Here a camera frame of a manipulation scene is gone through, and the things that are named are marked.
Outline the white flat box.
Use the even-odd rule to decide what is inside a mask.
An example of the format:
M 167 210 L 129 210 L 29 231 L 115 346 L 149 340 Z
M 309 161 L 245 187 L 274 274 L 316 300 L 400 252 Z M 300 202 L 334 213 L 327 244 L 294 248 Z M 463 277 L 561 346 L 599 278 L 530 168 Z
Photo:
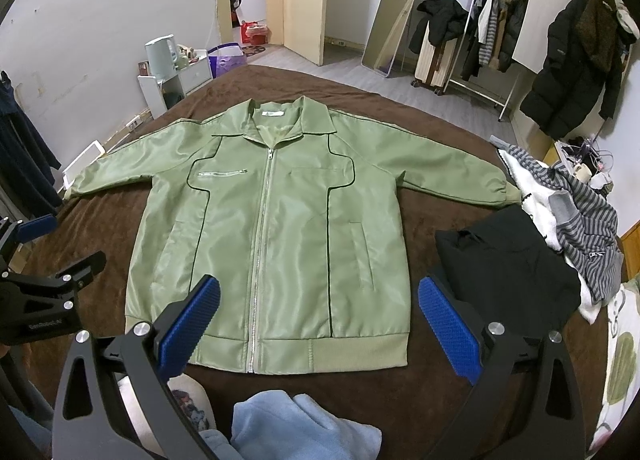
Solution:
M 76 177 L 93 162 L 99 160 L 104 153 L 104 146 L 102 146 L 98 140 L 93 140 L 87 148 L 83 149 L 77 157 L 63 169 L 64 189 L 70 189 Z

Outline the dark navy hanging clothes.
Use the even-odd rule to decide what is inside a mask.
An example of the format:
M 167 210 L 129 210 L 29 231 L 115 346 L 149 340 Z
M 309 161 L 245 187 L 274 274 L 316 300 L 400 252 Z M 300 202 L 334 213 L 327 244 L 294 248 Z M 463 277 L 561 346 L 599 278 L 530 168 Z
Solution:
M 1 182 L 29 217 L 55 215 L 62 200 L 53 169 L 61 163 L 15 99 L 11 79 L 1 72 Z

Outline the pale green humidifier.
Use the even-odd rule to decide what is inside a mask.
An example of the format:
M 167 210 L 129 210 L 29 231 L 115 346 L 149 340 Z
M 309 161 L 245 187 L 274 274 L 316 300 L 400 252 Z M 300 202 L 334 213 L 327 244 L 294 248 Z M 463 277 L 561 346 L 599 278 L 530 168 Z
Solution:
M 178 58 L 175 36 L 172 34 L 154 38 L 145 44 L 150 72 L 157 82 L 166 82 L 177 74 Z

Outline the green zip-up jacket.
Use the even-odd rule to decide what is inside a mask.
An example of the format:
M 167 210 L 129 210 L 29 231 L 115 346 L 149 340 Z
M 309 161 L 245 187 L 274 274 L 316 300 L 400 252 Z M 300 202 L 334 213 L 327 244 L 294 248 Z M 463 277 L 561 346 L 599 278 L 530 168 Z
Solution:
M 411 281 L 397 192 L 503 207 L 501 168 L 307 97 L 176 120 L 100 157 L 68 195 L 149 180 L 128 327 L 202 277 L 221 287 L 195 365 L 270 374 L 407 365 Z

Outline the beige suitcase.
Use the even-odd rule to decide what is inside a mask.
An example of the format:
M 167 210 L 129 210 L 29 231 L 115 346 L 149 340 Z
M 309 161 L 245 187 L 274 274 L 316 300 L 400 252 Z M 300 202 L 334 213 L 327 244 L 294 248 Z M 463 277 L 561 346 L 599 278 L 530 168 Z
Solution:
M 451 39 L 434 46 L 428 40 L 429 34 L 430 26 L 427 25 L 411 86 L 425 87 L 435 94 L 443 94 L 454 69 L 460 39 Z

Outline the black jacket on suitcase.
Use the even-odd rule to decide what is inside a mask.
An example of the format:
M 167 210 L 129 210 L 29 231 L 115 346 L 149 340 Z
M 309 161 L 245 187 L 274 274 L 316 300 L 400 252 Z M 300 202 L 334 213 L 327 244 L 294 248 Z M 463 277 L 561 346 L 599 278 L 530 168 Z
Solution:
M 421 52 L 424 37 L 432 46 L 439 47 L 459 38 L 464 32 L 468 12 L 457 0 L 424 0 L 416 11 L 423 13 L 424 17 L 410 40 L 409 49 L 414 54 Z

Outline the white garment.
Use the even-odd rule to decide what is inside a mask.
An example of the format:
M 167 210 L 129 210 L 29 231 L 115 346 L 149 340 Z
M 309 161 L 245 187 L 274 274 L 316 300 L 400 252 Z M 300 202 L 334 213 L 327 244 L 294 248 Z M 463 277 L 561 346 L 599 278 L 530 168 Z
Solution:
M 518 190 L 520 190 L 521 194 L 523 195 L 524 211 L 533 220 L 537 230 L 540 232 L 547 245 L 551 247 L 555 252 L 560 253 L 563 256 L 564 261 L 566 261 L 567 265 L 577 271 L 577 268 L 572 264 L 568 257 L 565 256 L 564 251 L 561 249 L 561 246 L 556 239 L 555 219 L 550 213 L 548 207 L 544 206 L 541 203 L 541 198 L 536 197 L 536 195 L 533 195 L 531 193 L 523 193 L 524 189 L 533 188 L 535 186 L 532 183 L 532 177 L 530 177 L 526 172 L 522 172 L 522 177 L 520 179 L 514 179 L 510 173 L 509 165 L 503 162 L 503 158 L 500 154 L 500 149 L 496 146 L 497 143 L 499 143 L 499 141 L 495 143 L 495 147 L 497 148 L 500 160 L 502 160 L 502 163 L 504 164 L 504 166 L 506 166 L 506 170 L 508 171 L 510 177 L 514 180 L 514 183 L 518 187 Z M 587 287 L 586 284 L 586 280 L 582 278 L 582 275 L 578 271 L 577 273 L 580 284 L 580 304 L 578 306 L 578 311 L 582 315 L 582 318 L 585 319 L 585 321 L 593 324 L 596 322 L 598 316 L 600 315 L 601 308 L 606 306 L 606 304 L 608 303 L 593 303 L 589 287 Z

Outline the standing floor mirror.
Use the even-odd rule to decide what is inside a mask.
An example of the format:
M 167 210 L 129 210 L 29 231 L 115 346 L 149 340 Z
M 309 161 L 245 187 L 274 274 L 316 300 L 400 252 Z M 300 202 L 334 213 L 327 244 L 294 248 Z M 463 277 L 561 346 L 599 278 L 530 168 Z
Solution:
M 380 0 L 363 50 L 363 66 L 384 77 L 390 75 L 415 1 Z

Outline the red bag in hallway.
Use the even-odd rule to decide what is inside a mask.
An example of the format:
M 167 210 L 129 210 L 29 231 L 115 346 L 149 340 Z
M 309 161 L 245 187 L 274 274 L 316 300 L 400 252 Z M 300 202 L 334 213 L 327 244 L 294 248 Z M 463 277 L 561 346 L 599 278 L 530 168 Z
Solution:
M 262 46 L 269 40 L 269 28 L 259 22 L 243 22 L 241 24 L 241 42 L 244 45 Z

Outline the purple plastic bag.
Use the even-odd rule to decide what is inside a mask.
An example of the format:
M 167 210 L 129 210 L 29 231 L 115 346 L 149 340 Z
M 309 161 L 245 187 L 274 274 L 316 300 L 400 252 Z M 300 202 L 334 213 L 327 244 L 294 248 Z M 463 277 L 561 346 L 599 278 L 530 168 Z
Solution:
M 237 42 L 226 42 L 207 50 L 207 58 L 213 78 L 229 73 L 246 64 L 246 56 Z

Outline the clothes hanging on rack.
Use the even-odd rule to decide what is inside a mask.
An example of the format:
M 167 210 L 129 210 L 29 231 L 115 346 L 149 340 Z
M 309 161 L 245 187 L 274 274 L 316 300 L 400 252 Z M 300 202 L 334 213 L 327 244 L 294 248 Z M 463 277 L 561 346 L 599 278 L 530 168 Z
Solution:
M 470 36 L 461 78 L 482 68 L 501 73 L 511 68 L 529 0 L 468 0 Z

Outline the white bedside cabinet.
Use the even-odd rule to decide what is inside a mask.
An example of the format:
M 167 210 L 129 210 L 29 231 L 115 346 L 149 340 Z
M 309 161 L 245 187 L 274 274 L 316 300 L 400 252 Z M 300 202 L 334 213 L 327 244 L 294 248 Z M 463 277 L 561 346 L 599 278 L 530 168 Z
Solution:
M 178 70 L 170 79 L 158 80 L 152 75 L 138 76 L 138 84 L 153 119 L 158 119 L 177 102 L 213 79 L 206 51 L 197 49 L 195 53 L 198 59 Z

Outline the bear print pillow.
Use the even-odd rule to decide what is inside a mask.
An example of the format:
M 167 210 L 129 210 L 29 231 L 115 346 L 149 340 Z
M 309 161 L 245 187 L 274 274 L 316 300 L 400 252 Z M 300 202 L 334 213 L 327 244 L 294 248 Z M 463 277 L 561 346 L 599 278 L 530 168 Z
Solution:
M 606 313 L 608 360 L 602 408 L 588 459 L 613 435 L 639 391 L 639 275 L 620 286 Z

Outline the grey striped hoodie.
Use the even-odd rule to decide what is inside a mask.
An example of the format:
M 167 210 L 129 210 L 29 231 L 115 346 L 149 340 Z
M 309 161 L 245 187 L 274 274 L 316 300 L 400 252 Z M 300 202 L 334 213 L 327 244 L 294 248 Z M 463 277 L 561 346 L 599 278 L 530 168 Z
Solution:
M 514 179 L 520 179 L 522 172 L 532 177 L 535 186 L 523 193 L 536 195 L 548 207 L 555 219 L 556 239 L 586 280 L 592 302 L 610 302 L 620 288 L 624 262 L 616 239 L 616 210 L 562 164 L 544 165 L 509 143 L 496 146 Z

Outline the brown bed blanket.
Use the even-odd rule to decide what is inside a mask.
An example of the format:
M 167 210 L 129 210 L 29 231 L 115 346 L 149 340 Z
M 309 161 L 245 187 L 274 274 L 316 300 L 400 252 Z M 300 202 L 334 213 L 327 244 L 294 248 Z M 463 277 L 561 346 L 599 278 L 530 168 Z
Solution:
M 492 146 L 467 131 L 415 108 L 352 87 L 292 71 L 247 65 L 217 78 L 151 123 L 142 136 L 176 120 L 202 121 L 238 103 L 290 103 L 299 97 L 342 112 L 393 124 L 410 133 L 474 155 L 502 169 Z M 106 256 L 104 270 L 80 295 L 84 326 L 96 335 L 129 329 L 125 303 L 130 259 L 151 190 L 149 180 L 70 197 L 58 229 L 41 239 L 26 269 L 49 275 L 91 253 Z M 371 371 L 270 374 L 239 373 L 190 365 L 208 391 L 222 428 L 230 428 L 235 404 L 265 390 L 305 393 L 337 416 L 377 426 L 385 459 L 417 459 L 429 451 L 462 405 L 469 383 L 452 371 L 416 305 L 416 286 L 438 260 L 434 234 L 462 229 L 498 207 L 449 201 L 401 188 L 397 192 L 411 281 L 407 365 Z

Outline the black folded garment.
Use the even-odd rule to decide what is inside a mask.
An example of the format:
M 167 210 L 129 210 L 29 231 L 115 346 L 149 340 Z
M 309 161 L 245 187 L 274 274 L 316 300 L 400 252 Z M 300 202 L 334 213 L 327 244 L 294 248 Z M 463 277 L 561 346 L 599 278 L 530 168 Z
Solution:
M 454 296 L 512 333 L 561 331 L 580 304 L 577 271 L 550 249 L 521 206 L 436 232 L 435 243 Z

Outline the black long down coat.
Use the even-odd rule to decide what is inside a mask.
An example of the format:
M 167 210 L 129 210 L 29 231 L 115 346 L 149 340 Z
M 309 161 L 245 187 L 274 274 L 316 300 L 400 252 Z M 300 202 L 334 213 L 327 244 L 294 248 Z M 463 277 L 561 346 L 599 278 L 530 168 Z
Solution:
M 570 0 L 548 28 L 544 66 L 521 111 L 553 140 L 574 131 L 596 105 L 615 114 L 629 49 L 639 30 L 616 0 Z

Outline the white power strip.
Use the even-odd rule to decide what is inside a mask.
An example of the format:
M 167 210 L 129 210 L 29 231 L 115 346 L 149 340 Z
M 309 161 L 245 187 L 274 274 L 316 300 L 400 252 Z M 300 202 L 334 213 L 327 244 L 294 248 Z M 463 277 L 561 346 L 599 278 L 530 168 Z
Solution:
M 140 115 L 134 116 L 134 118 L 131 119 L 126 124 L 127 131 L 129 131 L 131 133 L 131 131 L 134 131 L 137 127 L 139 127 L 141 125 L 141 123 L 142 123 L 142 117 Z

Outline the metal clothes rack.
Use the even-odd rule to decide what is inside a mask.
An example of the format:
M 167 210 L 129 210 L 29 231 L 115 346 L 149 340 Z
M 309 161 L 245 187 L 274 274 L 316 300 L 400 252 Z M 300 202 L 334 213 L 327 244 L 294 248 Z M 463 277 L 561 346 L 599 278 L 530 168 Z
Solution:
M 470 36 L 469 19 L 470 12 L 468 4 L 468 17 L 466 18 L 464 32 L 461 35 L 460 44 L 454 59 L 454 69 L 447 82 L 446 89 L 454 88 L 470 94 L 472 97 L 482 99 L 498 111 L 500 120 L 506 117 L 506 113 L 510 112 L 511 99 L 513 97 L 516 86 L 518 86 L 518 64 L 514 60 L 511 68 L 506 73 L 501 73 L 490 68 L 482 68 L 477 77 L 471 77 L 469 80 L 461 78 L 462 66 L 468 53 Z

